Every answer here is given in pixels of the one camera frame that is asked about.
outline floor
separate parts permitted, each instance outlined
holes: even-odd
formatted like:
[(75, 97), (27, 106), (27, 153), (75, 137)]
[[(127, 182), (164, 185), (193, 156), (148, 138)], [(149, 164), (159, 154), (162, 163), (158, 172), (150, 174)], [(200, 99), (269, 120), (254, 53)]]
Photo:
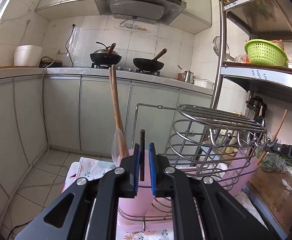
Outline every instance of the floor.
[[(14, 196), (1, 227), (5, 239), (12, 228), (34, 219), (61, 193), (70, 165), (78, 162), (80, 157), (112, 161), (111, 158), (50, 149), (48, 156), (44, 154), (30, 170)], [(14, 239), (24, 227), (16, 228), (10, 239)]]

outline range hood panel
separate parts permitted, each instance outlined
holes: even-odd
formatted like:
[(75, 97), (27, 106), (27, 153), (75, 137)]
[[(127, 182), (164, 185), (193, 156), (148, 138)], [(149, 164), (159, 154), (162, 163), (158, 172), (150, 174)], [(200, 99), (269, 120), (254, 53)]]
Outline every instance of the range hood panel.
[(169, 25), (186, 8), (182, 0), (95, 0), (100, 15)]

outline green plastic basket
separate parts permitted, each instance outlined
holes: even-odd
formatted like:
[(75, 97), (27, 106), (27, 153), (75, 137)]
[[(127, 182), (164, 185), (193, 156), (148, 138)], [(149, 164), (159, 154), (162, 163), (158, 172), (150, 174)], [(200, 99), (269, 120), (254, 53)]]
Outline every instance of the green plastic basket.
[(266, 40), (250, 40), (244, 46), (252, 64), (284, 67), (286, 53), (276, 44)]

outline black cable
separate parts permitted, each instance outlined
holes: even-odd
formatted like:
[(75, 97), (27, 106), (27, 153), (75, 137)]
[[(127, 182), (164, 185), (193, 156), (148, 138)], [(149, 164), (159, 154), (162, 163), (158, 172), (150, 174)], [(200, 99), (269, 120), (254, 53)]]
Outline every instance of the black cable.
[(8, 234), (7, 240), (10, 238), (10, 235), (13, 233), (13, 231), (14, 231), (16, 228), (19, 228), (19, 227), (25, 226), (25, 225), (27, 225), (28, 223), (30, 223), (30, 222), (32, 222), (32, 221), (33, 221), (33, 220), (28, 221), (27, 223), (22, 224), (22, 225), (20, 225), (20, 226), (16, 226), (16, 227), (14, 227), (14, 228), (10, 231), (10, 233)]
[(65, 48), (66, 48), (66, 50), (67, 50), (67, 53), (68, 53), (68, 55), (69, 55), (69, 59), (70, 59), (70, 61), (71, 61), (71, 67), (73, 67), (74, 66), (74, 63), (73, 63), (73, 61), (71, 60), (71, 56), (70, 56), (70, 53), (69, 53), (69, 50), (68, 50), (68, 47), (67, 47), (67, 43), (68, 43), (68, 41), (70, 40), (70, 38), (72, 38), (72, 41), (74, 40), (74, 28), (75, 28), (75, 24), (73, 24), (73, 28), (72, 28), (72, 30), (71, 30), (71, 35), (69, 36), (69, 38), (68, 38), (68, 40), (67, 40), (67, 42), (66, 42), (66, 44), (65, 44)]

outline blue gripper pad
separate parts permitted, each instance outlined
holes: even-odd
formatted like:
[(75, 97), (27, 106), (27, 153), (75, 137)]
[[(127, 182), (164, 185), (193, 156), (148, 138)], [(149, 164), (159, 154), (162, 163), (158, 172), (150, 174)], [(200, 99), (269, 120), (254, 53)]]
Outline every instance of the blue gripper pad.
[(140, 156), (141, 156), (141, 154), (139, 152), (139, 145), (138, 144), (135, 145), (134, 156), (136, 156), (134, 158), (134, 166), (135, 166), (135, 170), (134, 170), (134, 193), (135, 193), (135, 196), (137, 196), (138, 182), (139, 182)]
[(150, 171), (150, 181), (151, 181), (151, 191), (153, 192), (153, 195), (156, 194), (156, 171), (155, 171), (155, 160), (154, 155), (155, 152), (155, 146), (153, 143), (149, 144), (149, 171)]

